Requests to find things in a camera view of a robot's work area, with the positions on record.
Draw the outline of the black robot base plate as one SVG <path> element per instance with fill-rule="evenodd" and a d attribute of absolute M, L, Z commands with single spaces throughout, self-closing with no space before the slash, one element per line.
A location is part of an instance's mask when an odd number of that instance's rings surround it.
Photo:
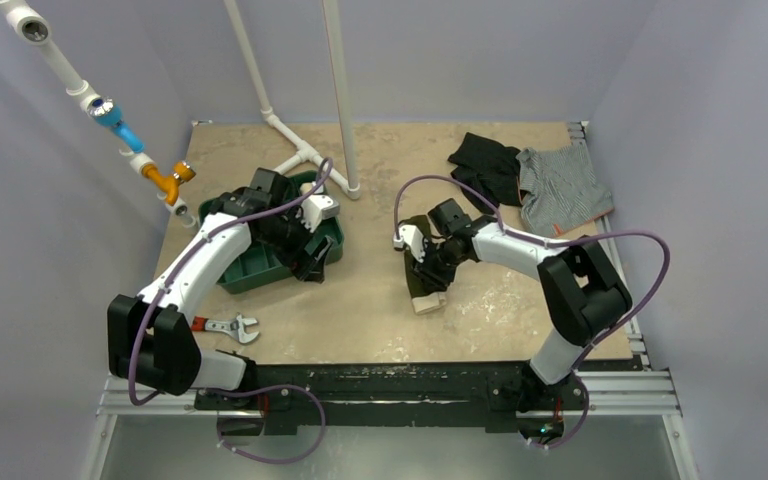
<path fill-rule="evenodd" d="M 259 415 L 267 435 L 300 426 L 480 428 L 549 443 L 585 412 L 583 382 L 545 386 L 526 361 L 257 365 L 234 398 L 205 387 L 194 407 L 222 417 Z"/>

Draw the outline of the olive green underwear cream waistband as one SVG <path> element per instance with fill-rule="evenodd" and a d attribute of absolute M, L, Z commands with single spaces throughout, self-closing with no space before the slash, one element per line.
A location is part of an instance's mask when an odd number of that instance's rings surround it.
<path fill-rule="evenodd" d="M 431 225 L 429 219 L 424 215 L 409 217 L 402 222 L 401 226 L 414 228 L 424 238 L 431 236 Z M 444 291 L 433 291 L 431 287 L 423 283 L 416 271 L 420 263 L 408 248 L 403 252 L 403 260 L 407 288 L 414 313 L 416 315 L 426 315 L 442 309 L 447 303 L 446 293 Z"/>

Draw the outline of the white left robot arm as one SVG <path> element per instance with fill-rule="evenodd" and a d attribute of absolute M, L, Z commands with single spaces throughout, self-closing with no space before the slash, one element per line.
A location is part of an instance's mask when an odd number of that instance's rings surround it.
<path fill-rule="evenodd" d="M 324 163 L 311 188 L 301 192 L 289 177 L 257 169 L 248 185 L 211 202 L 199 231 L 152 283 L 110 302 L 108 368 L 127 381 L 133 404 L 148 401 L 138 397 L 139 385 L 154 395 L 219 390 L 235 409 L 255 402 L 255 362 L 233 352 L 201 348 L 191 323 L 222 274 L 254 244 L 271 248 L 297 280 L 323 282 L 326 257 L 335 241 L 317 238 L 316 231 L 338 210 L 324 187 L 330 170 Z"/>

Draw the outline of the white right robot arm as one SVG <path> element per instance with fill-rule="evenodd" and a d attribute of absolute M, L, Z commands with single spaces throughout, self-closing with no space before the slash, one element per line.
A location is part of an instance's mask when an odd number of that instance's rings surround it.
<path fill-rule="evenodd" d="M 397 224 L 393 247 L 404 254 L 414 300 L 445 293 L 468 261 L 506 267 L 536 280 L 552 329 L 528 361 L 521 392 L 536 407 L 556 399 L 596 336 L 631 310 L 631 295 L 598 242 L 554 246 L 545 237 L 509 230 L 499 219 L 471 218 L 453 199 Z"/>

